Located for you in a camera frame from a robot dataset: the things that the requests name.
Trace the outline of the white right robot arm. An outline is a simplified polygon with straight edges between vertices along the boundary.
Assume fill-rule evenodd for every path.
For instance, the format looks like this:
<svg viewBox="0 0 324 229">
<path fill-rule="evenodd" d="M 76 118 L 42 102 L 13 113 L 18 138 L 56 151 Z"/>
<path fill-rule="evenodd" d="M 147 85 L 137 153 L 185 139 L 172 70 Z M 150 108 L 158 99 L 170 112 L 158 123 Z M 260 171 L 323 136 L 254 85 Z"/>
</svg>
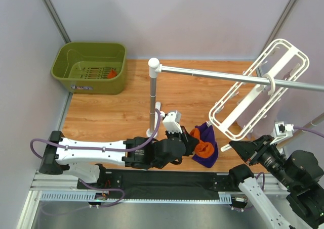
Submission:
<svg viewBox="0 0 324 229">
<path fill-rule="evenodd" d="M 323 169 L 312 152 L 295 150 L 289 157 L 280 153 L 270 135 L 254 141 L 230 141 L 243 162 L 262 165 L 275 179 L 275 191 L 286 195 L 292 211 L 311 228 L 323 224 Z"/>
</svg>

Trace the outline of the purple cloth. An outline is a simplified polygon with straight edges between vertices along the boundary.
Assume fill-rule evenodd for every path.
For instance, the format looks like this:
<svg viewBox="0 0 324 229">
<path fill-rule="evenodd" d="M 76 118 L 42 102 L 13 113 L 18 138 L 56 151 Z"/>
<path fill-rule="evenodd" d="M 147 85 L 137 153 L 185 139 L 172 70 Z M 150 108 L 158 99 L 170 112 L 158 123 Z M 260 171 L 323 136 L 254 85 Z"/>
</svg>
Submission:
<svg viewBox="0 0 324 229">
<path fill-rule="evenodd" d="M 195 126 L 190 135 L 198 139 L 192 159 L 206 168 L 212 168 L 218 159 L 218 146 L 212 125 L 205 122 Z"/>
</svg>

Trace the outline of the white clip sock hanger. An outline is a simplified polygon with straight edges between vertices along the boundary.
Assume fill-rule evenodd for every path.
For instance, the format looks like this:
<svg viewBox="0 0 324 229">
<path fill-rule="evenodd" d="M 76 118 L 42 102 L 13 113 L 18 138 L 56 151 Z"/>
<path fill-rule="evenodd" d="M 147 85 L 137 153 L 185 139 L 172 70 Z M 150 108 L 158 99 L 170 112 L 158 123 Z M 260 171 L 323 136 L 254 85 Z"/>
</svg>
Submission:
<svg viewBox="0 0 324 229">
<path fill-rule="evenodd" d="M 217 101 L 209 111 L 208 126 L 214 126 L 232 141 L 257 136 L 261 125 L 274 117 L 272 107 L 281 100 L 288 90 L 274 83 L 275 79 L 295 82 L 309 67 L 309 58 L 297 47 L 285 39 L 273 40 L 254 63 L 243 72 L 251 77 L 261 66 L 268 66 L 269 70 L 263 78 L 270 81 L 270 85 L 255 85 L 250 92 L 241 98 L 236 107 L 221 120 L 217 117 L 228 101 L 239 94 L 243 82 L 237 81 L 227 93 Z"/>
</svg>

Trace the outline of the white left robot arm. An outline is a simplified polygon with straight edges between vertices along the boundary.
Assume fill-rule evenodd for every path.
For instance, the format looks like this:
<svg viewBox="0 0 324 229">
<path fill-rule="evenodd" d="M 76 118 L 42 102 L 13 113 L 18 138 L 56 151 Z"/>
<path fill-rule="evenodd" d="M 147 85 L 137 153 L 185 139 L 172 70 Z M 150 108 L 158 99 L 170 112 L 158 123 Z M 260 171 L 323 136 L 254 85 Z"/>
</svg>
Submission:
<svg viewBox="0 0 324 229">
<path fill-rule="evenodd" d="M 186 129 L 166 132 L 156 140 L 141 136 L 116 142 L 81 142 L 53 131 L 48 139 L 39 172 L 72 175 L 88 184 L 102 183 L 104 164 L 148 170 L 162 169 L 169 163 L 179 165 L 184 156 L 194 153 L 199 143 Z"/>
</svg>

